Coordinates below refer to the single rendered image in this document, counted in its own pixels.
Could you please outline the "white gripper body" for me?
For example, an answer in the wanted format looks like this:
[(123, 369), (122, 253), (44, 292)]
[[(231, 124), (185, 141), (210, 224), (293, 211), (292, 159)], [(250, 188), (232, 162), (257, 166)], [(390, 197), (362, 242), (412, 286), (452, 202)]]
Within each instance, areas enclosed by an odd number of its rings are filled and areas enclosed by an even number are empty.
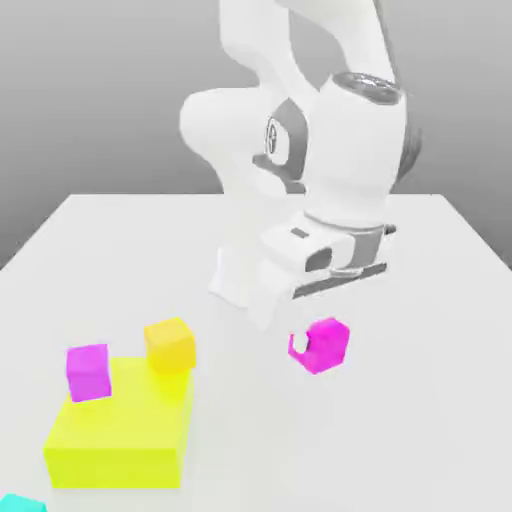
[(357, 294), (363, 282), (373, 282), (388, 271), (388, 263), (378, 261), (360, 269), (323, 269), (306, 274), (296, 285), (289, 305), (291, 314), (316, 314), (336, 308), (337, 303)]

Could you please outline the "small cyan cube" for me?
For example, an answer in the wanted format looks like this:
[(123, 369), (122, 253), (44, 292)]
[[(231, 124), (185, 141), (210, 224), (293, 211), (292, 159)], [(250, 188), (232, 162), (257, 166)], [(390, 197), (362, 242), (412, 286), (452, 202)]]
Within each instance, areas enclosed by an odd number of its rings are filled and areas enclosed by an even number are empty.
[(0, 512), (47, 512), (47, 508), (41, 501), (9, 493), (0, 499)]

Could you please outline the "small magenta cube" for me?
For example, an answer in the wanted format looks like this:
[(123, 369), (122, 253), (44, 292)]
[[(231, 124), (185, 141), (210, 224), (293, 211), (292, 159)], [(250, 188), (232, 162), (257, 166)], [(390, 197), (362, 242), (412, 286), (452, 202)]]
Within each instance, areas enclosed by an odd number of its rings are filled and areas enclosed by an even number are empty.
[(302, 353), (294, 346), (294, 335), (288, 342), (288, 355), (309, 373), (316, 375), (343, 363), (350, 329), (334, 317), (314, 322), (306, 331), (307, 347)]

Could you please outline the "large yellow box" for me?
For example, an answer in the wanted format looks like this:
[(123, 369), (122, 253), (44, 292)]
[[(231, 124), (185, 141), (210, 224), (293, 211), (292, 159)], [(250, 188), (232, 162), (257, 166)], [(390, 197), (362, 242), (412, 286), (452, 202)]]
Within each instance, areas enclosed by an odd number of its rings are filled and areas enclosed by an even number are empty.
[(160, 374), (143, 357), (115, 357), (111, 378), (108, 398), (64, 401), (43, 448), (52, 487), (178, 488), (193, 371)]

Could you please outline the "small violet cube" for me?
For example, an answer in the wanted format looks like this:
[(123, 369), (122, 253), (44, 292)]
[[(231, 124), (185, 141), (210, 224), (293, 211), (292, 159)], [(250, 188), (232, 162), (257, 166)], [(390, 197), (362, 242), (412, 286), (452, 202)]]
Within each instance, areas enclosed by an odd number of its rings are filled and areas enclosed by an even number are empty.
[(66, 377), (73, 403), (112, 395), (106, 344), (72, 347), (67, 351)]

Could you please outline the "small orange cube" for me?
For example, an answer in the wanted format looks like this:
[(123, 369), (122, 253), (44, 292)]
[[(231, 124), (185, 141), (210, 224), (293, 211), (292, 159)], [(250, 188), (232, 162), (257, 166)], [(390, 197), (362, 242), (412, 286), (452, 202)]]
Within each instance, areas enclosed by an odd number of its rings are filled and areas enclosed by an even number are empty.
[(144, 328), (147, 359), (160, 373), (175, 373), (196, 366), (193, 332), (179, 317), (170, 318)]

